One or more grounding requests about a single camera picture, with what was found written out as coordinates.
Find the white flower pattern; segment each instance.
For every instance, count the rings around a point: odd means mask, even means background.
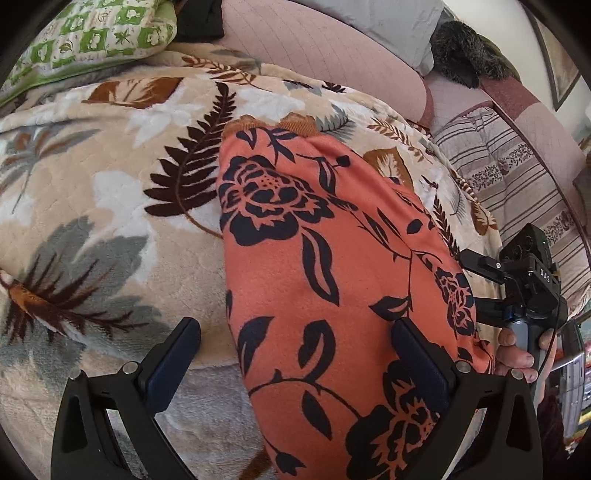
[[[203,108],[198,103],[180,103],[185,88],[179,87],[164,103],[156,103],[150,108],[134,109],[125,132],[138,128],[134,140],[134,148],[151,140],[156,135],[164,132],[173,122],[180,127],[191,125],[194,113]]]

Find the striped blanket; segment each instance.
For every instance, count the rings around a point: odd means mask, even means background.
[[[480,106],[449,122],[434,142],[493,214],[504,244],[528,222],[545,232],[569,312],[577,313],[591,294],[589,250],[552,175],[511,120]],[[461,203],[456,210],[469,214]]]

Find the screw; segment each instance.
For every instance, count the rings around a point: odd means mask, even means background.
[[[511,375],[516,380],[523,380],[523,377],[524,377],[523,372],[521,370],[519,370],[518,368],[512,368]]]
[[[137,364],[137,362],[127,362],[124,366],[123,366],[123,373],[126,375],[130,375],[133,374],[135,372],[137,372],[139,365]]]
[[[456,363],[456,369],[457,369],[457,371],[459,371],[462,374],[468,374],[468,373],[470,373],[470,370],[472,370],[472,367],[470,366],[470,364],[468,362],[465,362],[464,360],[460,360],[459,362]]]
[[[76,378],[78,378],[81,375],[82,375],[82,370],[80,370],[78,367],[74,367],[72,370],[70,370],[70,373],[68,374],[68,378],[70,380],[75,380]]]

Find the finger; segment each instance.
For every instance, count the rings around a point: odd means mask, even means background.
[[[513,369],[500,362],[497,362],[495,366],[495,375],[501,375],[502,377],[504,377],[507,373],[509,373],[510,370]],[[538,379],[538,372],[533,368],[520,368],[519,370],[523,372],[523,375],[527,383],[535,382]]]
[[[544,333],[542,333],[542,335],[540,336],[540,348],[542,350],[548,351],[548,348],[550,348],[550,341],[552,340],[553,334],[554,330],[552,329],[546,330]]]
[[[511,368],[529,368],[534,364],[534,357],[515,345],[500,346],[496,350],[496,358]]]
[[[499,345],[501,346],[511,346],[515,345],[517,338],[513,331],[509,328],[503,328],[499,333]]]

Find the pillow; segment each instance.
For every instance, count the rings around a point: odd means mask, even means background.
[[[74,0],[18,59],[0,106],[32,87],[153,55],[176,32],[167,0]]]
[[[433,100],[421,76],[367,35],[288,0],[223,0],[213,43],[301,75],[346,85],[428,128]]]
[[[441,0],[291,0],[330,15],[373,38],[425,76],[433,69],[429,43]]]

